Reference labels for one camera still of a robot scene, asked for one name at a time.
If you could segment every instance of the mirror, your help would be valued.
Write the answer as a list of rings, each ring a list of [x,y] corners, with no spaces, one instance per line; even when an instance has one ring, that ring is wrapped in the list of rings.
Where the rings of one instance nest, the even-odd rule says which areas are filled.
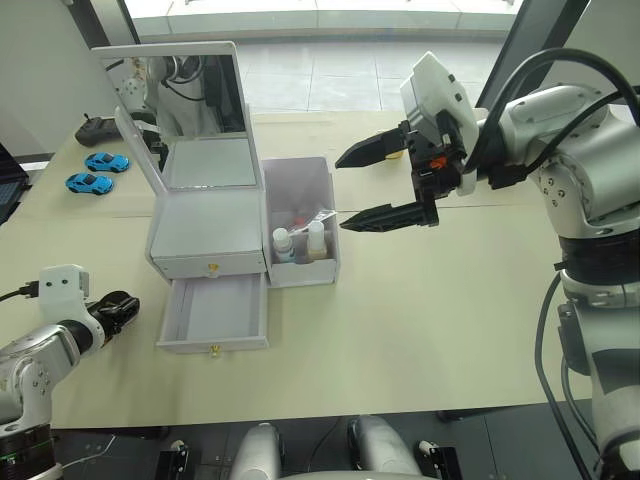
[[[144,125],[145,144],[160,154],[167,188],[257,184],[233,44],[95,52],[126,111],[138,127]]]
[[[231,55],[103,58],[123,105],[134,120],[176,137],[244,132],[242,103]]]

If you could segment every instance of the cable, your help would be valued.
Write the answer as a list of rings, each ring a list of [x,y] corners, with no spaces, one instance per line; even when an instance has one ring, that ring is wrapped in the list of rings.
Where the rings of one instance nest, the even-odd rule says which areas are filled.
[[[640,95],[640,85],[635,85],[632,88],[637,94]],[[576,116],[576,118],[571,120],[566,127],[560,130],[560,132],[555,137],[553,137],[553,140],[551,140],[546,145],[546,147],[544,147],[544,149],[542,150],[542,152],[540,152],[540,154],[536,157],[536,159],[533,162],[531,162],[529,165],[527,165],[527,175],[534,172],[536,168],[542,165],[545,162],[545,160],[547,160],[553,154],[553,152],[558,147],[558,145],[560,145],[560,143],[565,138],[567,138],[569,134],[578,127],[578,125],[580,125],[582,122],[584,122],[587,118],[589,118],[591,115],[593,115],[595,112],[600,110],[605,105],[618,100],[621,96],[622,94],[620,92],[611,93],[606,97],[603,97],[600,100],[594,102],[589,107],[587,107],[582,112],[580,112]]]
[[[556,60],[580,63],[591,67],[604,75],[622,94],[629,106],[629,110],[631,111],[631,115],[633,116],[636,125],[640,126],[640,103],[638,103],[638,99],[636,98],[631,85],[629,85],[629,82],[613,65],[597,55],[582,50],[572,48],[551,48],[543,50],[522,62],[502,87],[502,90],[498,94],[498,98],[496,99],[496,102],[484,123],[484,127],[480,132],[480,136],[478,137],[478,141],[476,142],[473,152],[469,156],[465,165],[464,173],[475,170],[480,164],[490,139],[498,133],[500,117],[504,113],[507,103],[518,91],[522,82],[534,70],[548,63],[553,63]]]
[[[162,86],[168,88],[169,90],[171,90],[173,93],[175,93],[176,95],[178,95],[179,97],[184,98],[185,100],[189,100],[191,102],[202,102],[204,100],[204,97],[202,98],[192,98],[192,97],[187,97],[186,95],[183,95],[182,93],[180,93],[179,91],[177,91],[175,88],[173,88],[171,85],[169,85],[167,82],[162,82]]]
[[[0,302],[7,300],[11,297],[17,297],[18,295],[24,295],[28,298],[35,298],[38,296],[40,282],[37,280],[32,282],[27,282],[24,287],[20,287],[18,290],[13,292],[9,292],[5,295],[0,296]]]
[[[104,67],[104,69],[105,71],[108,72],[109,70],[113,70],[114,68],[119,67],[123,63],[124,63],[124,59],[121,58],[120,60],[113,62],[111,65],[107,65],[106,67]]]
[[[11,297],[17,297],[18,295],[20,295],[20,290],[16,290],[15,292],[11,292],[11,293],[7,293],[5,295],[0,296],[0,302],[3,302],[4,300],[7,300]]]
[[[111,440],[109,441],[109,443],[107,444],[107,447],[103,451],[101,451],[100,453],[96,453],[95,455],[89,455],[88,457],[82,457],[82,458],[79,458],[78,460],[74,460],[73,462],[69,462],[66,465],[63,465],[62,469],[64,470],[65,468],[69,468],[70,466],[75,465],[76,463],[82,463],[82,462],[86,462],[87,460],[91,460],[93,458],[101,457],[102,455],[104,455],[109,451],[109,448],[111,448],[111,444],[114,442],[115,439],[116,439],[116,436],[111,435]]]
[[[596,434],[591,428],[591,425],[587,422],[587,420],[582,415],[580,409],[578,409],[578,405],[576,405],[576,400],[573,398],[573,394],[571,393],[571,384],[569,383],[569,365],[567,364],[566,358],[562,357],[562,366],[560,368],[560,380],[562,381],[562,393],[564,393],[564,398],[569,404],[569,409],[573,414],[573,417],[580,425],[580,428],[584,432],[584,435],[589,439],[593,448],[595,448],[596,453],[599,453],[598,450],[598,442],[596,442]]]
[[[202,73],[202,71],[204,70],[204,64],[205,64],[205,57],[204,56],[198,56],[198,68],[196,69],[196,71],[193,73],[193,75],[191,75],[188,78],[185,78],[184,80],[176,80],[176,79],[172,79],[169,80],[171,83],[175,83],[176,85],[184,85],[186,83],[191,83],[193,82],[196,78],[198,78],[200,76],[200,74]]]
[[[320,450],[320,447],[324,444],[324,442],[327,441],[327,438],[329,438],[329,435],[331,435],[333,431],[336,429],[336,427],[340,423],[340,420],[342,420],[342,417],[338,417],[338,419],[331,426],[331,428],[327,430],[327,433],[325,433],[322,436],[322,438],[318,441],[318,443],[316,443],[316,446],[313,448],[313,451],[311,452],[311,456],[309,457],[309,462],[307,463],[307,473],[311,471],[311,464],[313,463],[313,459],[315,458],[316,453],[318,453],[318,450]]]
[[[558,407],[558,403],[553,396],[553,392],[551,391],[551,387],[549,386],[549,382],[547,381],[547,376],[544,373],[544,367],[542,365],[542,340],[544,339],[544,327],[547,323],[547,314],[549,313],[549,305],[551,305],[551,299],[553,298],[553,294],[556,291],[559,283],[560,273],[556,273],[555,277],[553,277],[553,280],[551,281],[551,284],[549,285],[549,288],[547,289],[544,300],[542,301],[540,316],[538,317],[538,327],[536,328],[534,362],[536,365],[538,378],[540,379],[540,385],[542,385],[544,394],[547,397],[549,406],[551,407],[551,413],[553,413],[553,417],[558,424],[558,428],[560,429],[560,433],[564,438],[564,442],[567,444],[567,448],[569,449],[569,453],[571,453],[573,462],[576,464],[576,467],[580,472],[580,477],[583,480],[591,480],[589,470],[584,464],[584,460],[582,460],[580,452],[578,452],[578,447],[576,447],[576,443],[571,436],[571,432],[569,431],[569,428],[567,427],[567,424],[562,417],[562,412],[560,412],[560,407]]]

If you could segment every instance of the plastic container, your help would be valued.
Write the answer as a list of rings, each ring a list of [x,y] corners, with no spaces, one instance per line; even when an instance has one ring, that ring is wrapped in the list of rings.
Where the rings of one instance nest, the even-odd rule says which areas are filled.
[[[293,263],[296,261],[296,253],[293,248],[291,235],[284,228],[276,228],[273,231],[273,250],[280,263]]]
[[[307,256],[308,230],[291,235],[295,263],[277,263],[271,232],[298,225],[299,219],[313,218],[319,210],[335,209],[333,183],[322,157],[267,158],[261,162],[266,187],[265,211],[262,216],[265,261],[270,287],[297,287],[334,283],[340,270],[337,217],[327,218],[324,244],[327,252],[322,260]]]
[[[327,258],[327,242],[324,240],[324,223],[318,220],[314,220],[309,224],[307,257],[311,262]]]

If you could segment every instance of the toy car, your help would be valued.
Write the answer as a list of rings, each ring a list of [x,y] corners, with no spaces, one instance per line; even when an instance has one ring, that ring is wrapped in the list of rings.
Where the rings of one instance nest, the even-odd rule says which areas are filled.
[[[113,189],[113,180],[102,175],[95,176],[90,173],[76,173],[64,182],[73,193],[94,193],[104,195]]]
[[[84,164],[92,172],[124,172],[129,168],[129,159],[124,155],[111,155],[110,153],[99,152],[89,155]]]

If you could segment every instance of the open drawer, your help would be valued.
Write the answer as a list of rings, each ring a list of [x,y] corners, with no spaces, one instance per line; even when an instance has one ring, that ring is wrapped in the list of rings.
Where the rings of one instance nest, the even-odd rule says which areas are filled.
[[[267,348],[265,274],[174,280],[156,345],[174,353]]]

